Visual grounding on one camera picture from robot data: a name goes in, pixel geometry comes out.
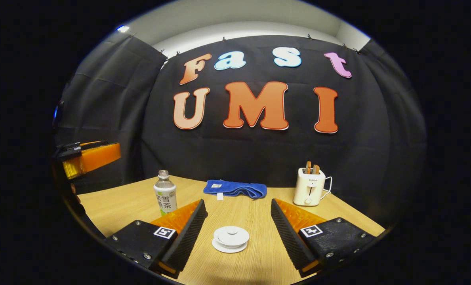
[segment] blue letter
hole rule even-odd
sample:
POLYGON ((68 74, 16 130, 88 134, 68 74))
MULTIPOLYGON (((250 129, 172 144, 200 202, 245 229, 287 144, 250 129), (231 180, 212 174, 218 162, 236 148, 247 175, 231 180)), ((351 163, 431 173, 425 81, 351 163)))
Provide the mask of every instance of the blue letter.
POLYGON ((274 62, 279 67, 298 67, 302 63, 300 52, 294 47, 276 47, 272 54, 278 57, 274 62))
POLYGON ((241 68, 246 64, 243 58, 244 53, 240 51, 230 51, 225 54, 221 54, 218 58, 221 60, 214 65, 214 68, 216 70, 226 70, 228 67, 241 68))

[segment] letter m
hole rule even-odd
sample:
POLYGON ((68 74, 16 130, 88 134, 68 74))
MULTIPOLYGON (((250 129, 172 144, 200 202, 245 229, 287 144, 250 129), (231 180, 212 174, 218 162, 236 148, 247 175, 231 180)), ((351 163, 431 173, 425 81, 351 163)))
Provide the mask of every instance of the letter m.
POLYGON ((270 130, 288 128, 288 121, 284 119, 284 92, 288 90, 288 85, 285 83, 266 83, 258 98, 255 98, 245 82, 228 83, 225 89, 230 92, 228 118, 223 121, 225 127, 241 128, 244 125, 244 121, 239 117, 239 110, 242 110, 250 127, 254 127, 265 109, 265 117, 260 122, 262 128, 270 130))

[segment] black curtain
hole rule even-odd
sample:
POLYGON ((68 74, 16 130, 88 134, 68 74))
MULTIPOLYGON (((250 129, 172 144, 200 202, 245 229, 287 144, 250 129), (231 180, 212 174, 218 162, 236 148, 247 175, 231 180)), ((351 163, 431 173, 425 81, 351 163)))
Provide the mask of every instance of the black curtain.
POLYGON ((427 132, 420 101, 411 82, 391 56, 373 39, 360 50, 381 90, 389 118, 389 161, 378 199, 360 209, 373 220, 390 224, 411 202, 422 181, 427 132))
POLYGON ((142 40, 115 32, 78 66, 64 89, 56 144, 109 140, 121 159, 72 182, 78 194, 143 178, 140 137, 145 106, 166 57, 142 40))

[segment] orange letter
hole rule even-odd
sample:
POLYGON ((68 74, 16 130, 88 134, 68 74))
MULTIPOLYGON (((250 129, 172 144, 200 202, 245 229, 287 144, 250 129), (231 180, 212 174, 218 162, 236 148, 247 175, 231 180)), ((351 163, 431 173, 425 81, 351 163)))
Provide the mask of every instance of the orange letter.
POLYGON ((184 77, 179 85, 183 85, 197 79, 198 74, 195 73, 195 70, 202 71, 205 66, 204 60, 209 60, 210 58, 211 55, 208 53, 185 63, 184 66, 186 67, 186 70, 184 71, 184 77))
POLYGON ((313 91, 318 95, 320 111, 318 122, 315 124, 315 130, 324 133, 337 132, 334 118, 334 99, 337 97, 337 92, 326 87, 316 87, 313 91))
POLYGON ((284 119, 284 92, 288 90, 288 85, 285 83, 266 83, 258 99, 244 82, 228 83, 225 89, 230 92, 228 118, 223 121, 225 127, 240 128, 244 125, 244 121, 239 117, 239 110, 242 110, 248 125, 254 127, 265 109, 265 117, 260 123, 262 128, 270 130, 288 128, 288 122, 284 119))
POLYGON ((174 96, 174 124, 183 130, 191 130, 202 122, 203 111, 205 105, 205 96, 208 94, 209 88, 200 88, 193 92, 193 95, 197 97, 195 104, 195 115, 191 119, 186 119, 184 116, 184 108, 186 107, 186 98, 190 96, 189 92, 181 92, 174 96))

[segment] plastic bottle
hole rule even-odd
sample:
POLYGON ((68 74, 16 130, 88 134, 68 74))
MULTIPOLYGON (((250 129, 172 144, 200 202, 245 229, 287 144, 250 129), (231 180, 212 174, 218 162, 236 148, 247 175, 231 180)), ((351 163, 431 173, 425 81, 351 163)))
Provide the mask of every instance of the plastic bottle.
POLYGON ((168 180, 168 171, 158 171, 158 182, 154 184, 154 193, 158 198, 161 215, 166 215, 177 210, 177 200, 175 196, 175 185, 168 180))

